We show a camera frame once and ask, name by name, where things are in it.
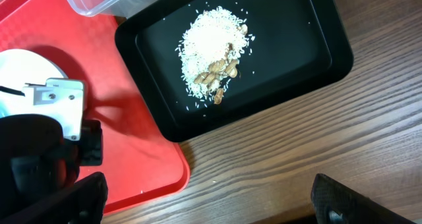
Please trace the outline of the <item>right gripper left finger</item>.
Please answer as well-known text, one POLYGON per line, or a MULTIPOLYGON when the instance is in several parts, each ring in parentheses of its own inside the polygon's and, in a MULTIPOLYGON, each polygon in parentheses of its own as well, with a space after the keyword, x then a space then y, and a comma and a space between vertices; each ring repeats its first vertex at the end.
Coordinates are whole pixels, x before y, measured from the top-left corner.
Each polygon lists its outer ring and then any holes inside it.
POLYGON ((108 187, 105 175, 96 172, 73 186, 45 196, 32 204, 20 204, 9 211, 1 200, 2 223, 100 223, 108 187))

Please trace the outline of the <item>light blue plate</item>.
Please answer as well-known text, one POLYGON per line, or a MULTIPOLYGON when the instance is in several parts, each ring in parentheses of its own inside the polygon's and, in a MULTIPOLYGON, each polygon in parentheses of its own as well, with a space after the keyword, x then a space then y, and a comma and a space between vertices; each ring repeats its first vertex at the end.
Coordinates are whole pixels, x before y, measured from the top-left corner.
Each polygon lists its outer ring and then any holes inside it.
MULTIPOLYGON (((1 86, 20 92, 27 84, 44 86, 48 78, 67 75, 50 60, 25 49, 1 52, 1 86)), ((30 113, 32 98, 1 92, 1 117, 30 113)))

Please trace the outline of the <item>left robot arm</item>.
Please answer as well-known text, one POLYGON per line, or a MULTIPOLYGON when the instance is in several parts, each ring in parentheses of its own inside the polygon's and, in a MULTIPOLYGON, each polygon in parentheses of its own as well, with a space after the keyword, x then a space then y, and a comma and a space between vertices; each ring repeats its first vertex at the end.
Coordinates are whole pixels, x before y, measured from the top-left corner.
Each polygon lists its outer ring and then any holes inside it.
POLYGON ((101 123, 83 120, 79 139, 67 139, 45 115, 1 119, 1 215, 17 212, 72 186, 80 167, 103 161, 101 123))

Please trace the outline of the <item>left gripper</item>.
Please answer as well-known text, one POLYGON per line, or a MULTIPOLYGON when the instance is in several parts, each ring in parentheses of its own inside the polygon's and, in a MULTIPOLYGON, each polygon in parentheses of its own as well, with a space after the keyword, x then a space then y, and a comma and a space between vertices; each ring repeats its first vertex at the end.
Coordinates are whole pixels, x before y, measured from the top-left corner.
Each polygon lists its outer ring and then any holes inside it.
POLYGON ((101 122, 83 120, 78 141, 81 166, 100 166, 103 161, 103 136, 101 122))

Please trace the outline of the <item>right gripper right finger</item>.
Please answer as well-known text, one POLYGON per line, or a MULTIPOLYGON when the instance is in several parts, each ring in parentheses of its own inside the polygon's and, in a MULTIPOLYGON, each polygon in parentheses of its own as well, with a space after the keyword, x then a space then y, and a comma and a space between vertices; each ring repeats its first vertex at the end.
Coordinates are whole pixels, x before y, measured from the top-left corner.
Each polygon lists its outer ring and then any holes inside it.
POLYGON ((412 224, 327 175, 316 175, 311 190, 316 221, 323 224, 412 224))

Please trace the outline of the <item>rice and nut scraps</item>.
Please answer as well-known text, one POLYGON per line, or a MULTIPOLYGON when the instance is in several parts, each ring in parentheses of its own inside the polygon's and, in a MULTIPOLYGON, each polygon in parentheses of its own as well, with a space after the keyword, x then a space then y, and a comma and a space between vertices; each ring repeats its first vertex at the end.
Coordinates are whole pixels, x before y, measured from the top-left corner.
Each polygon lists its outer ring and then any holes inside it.
POLYGON ((309 77, 320 49, 310 0, 194 0, 157 32, 166 92, 178 116, 238 109, 309 77))

